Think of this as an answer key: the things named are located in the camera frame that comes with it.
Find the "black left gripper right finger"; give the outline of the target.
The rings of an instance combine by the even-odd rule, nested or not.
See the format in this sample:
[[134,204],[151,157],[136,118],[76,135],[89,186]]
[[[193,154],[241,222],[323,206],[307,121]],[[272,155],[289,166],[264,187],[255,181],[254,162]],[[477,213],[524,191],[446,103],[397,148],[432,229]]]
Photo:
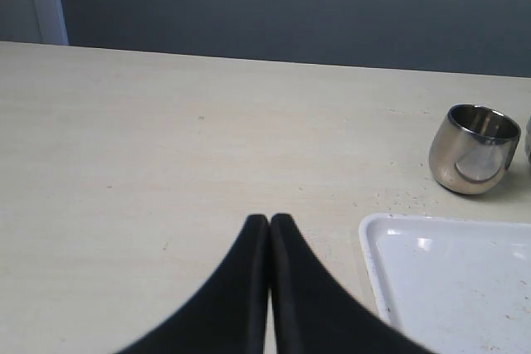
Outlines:
[[279,353],[428,353],[353,298],[289,214],[270,221],[271,294]]

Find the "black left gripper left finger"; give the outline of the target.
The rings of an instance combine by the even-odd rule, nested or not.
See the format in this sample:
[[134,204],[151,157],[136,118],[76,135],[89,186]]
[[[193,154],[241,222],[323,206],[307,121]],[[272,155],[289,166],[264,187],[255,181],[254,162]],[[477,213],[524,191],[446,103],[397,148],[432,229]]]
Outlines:
[[174,314],[122,353],[262,353],[269,296],[270,225],[246,218],[223,261]]

